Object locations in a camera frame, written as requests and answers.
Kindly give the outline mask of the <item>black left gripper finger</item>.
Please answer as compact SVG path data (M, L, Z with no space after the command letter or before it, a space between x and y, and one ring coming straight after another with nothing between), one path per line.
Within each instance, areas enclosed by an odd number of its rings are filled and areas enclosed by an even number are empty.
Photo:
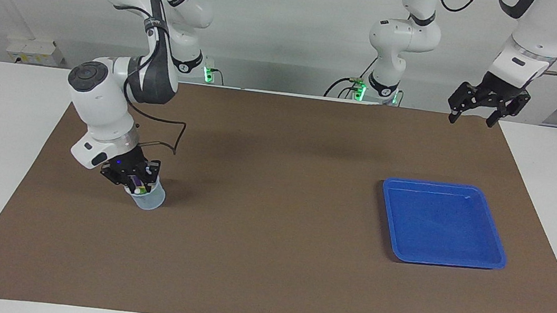
M451 110L448 116L450 124L454 124L465 111L478 107L478 92L479 87L468 82L463 82L455 89L448 100L448 106Z
M496 110L492 112L492 114L485 119L485 123L488 128L494 127L498 123L501 118L510 116L514 117L520 111L522 111L523 107L531 100L531 95L523 90L514 98L504 98L502 95L496 94L495 95L495 103L496 103Z

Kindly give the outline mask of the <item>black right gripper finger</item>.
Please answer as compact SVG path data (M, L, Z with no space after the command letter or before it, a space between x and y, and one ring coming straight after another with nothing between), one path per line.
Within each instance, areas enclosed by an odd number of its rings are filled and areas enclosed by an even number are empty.
M147 160L142 176L142 183L154 185L159 180L159 172L161 169L161 161Z
M106 177L115 185L121 185L125 188L130 188L130 175L132 170L122 165L103 164L100 169L100 174Z

